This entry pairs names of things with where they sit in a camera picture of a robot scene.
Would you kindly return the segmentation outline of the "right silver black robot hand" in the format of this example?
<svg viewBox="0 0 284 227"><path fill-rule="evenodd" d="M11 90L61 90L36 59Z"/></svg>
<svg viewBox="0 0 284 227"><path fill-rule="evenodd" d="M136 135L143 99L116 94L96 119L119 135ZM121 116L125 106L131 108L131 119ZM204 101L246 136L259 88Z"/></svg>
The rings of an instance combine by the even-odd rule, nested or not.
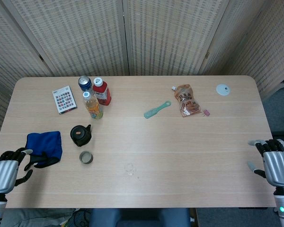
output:
<svg viewBox="0 0 284 227"><path fill-rule="evenodd" d="M284 187L284 141L281 139L250 140L249 145L256 147L263 161L261 170L248 161L249 169L267 180L274 187Z"/></svg>

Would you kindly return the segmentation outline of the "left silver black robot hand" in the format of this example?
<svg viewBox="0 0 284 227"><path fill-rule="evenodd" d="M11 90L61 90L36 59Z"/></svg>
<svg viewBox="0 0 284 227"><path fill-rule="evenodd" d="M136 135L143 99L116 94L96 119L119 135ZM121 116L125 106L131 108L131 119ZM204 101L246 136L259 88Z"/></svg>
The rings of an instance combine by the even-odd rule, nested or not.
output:
<svg viewBox="0 0 284 227"><path fill-rule="evenodd" d="M0 193L9 193L14 187L25 183L30 178L33 170L28 170L26 175L19 179L17 175L24 157L32 152L32 149L19 148L16 151L5 151L0 156Z"/></svg>

